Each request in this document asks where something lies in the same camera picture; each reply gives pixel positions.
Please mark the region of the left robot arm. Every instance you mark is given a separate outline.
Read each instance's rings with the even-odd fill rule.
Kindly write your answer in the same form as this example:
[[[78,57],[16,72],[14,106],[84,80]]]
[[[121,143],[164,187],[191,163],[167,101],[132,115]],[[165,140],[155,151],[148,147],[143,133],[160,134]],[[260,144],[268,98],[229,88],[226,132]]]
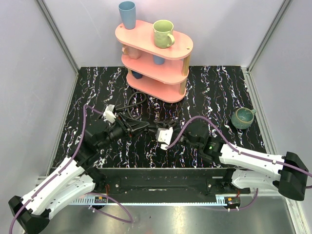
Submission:
[[[124,114],[119,114],[112,125],[102,120],[84,124],[73,154],[32,191],[9,200],[13,222],[18,222],[28,234],[39,234],[52,216],[73,200],[89,192],[104,191],[106,177],[94,166],[101,149],[122,137],[138,136],[148,126],[148,122]]]

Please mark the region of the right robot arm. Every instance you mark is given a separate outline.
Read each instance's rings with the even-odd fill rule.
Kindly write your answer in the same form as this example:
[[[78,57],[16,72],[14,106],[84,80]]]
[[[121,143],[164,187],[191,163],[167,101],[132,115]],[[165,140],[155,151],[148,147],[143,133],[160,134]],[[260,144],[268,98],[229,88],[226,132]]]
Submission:
[[[310,173],[295,153],[260,153],[235,146],[224,137],[218,140],[211,136],[209,125],[203,122],[202,117],[187,122],[182,129],[173,121],[156,121],[153,129],[156,130],[156,139],[163,150],[183,143],[195,148],[198,156],[206,162],[234,167],[231,176],[221,181],[221,187],[226,193],[233,193],[237,189],[257,188],[275,190],[296,201],[305,198]]]

